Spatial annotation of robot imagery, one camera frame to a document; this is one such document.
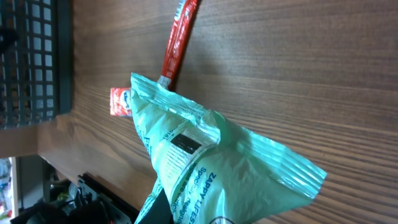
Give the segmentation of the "white teal tissue pack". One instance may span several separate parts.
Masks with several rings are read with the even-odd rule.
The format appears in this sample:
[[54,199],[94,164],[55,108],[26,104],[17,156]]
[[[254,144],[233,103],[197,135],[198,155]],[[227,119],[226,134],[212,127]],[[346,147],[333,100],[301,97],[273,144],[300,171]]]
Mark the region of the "white teal tissue pack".
[[312,203],[326,172],[288,147],[214,110],[131,75],[132,118],[174,223],[254,223]]

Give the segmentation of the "small red white packet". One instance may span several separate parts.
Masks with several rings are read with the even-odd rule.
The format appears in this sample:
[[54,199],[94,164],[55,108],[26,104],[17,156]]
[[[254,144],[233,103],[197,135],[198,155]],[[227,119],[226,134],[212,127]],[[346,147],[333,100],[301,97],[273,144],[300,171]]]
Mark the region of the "small red white packet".
[[110,115],[131,117],[131,89],[130,88],[111,88],[110,89]]

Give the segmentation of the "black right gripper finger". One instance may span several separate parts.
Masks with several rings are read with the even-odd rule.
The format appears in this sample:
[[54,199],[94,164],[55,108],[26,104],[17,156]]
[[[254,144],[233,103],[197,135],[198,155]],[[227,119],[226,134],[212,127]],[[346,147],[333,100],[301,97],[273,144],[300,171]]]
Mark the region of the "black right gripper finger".
[[173,224],[172,213],[165,191],[162,190],[144,217],[144,224]]

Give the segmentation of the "red stick sachet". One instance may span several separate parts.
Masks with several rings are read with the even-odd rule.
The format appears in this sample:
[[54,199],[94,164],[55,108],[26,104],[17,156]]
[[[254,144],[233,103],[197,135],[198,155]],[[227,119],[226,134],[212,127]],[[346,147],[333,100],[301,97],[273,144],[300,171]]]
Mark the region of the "red stick sachet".
[[162,71],[158,83],[171,90],[183,62],[199,0],[179,0],[167,42]]

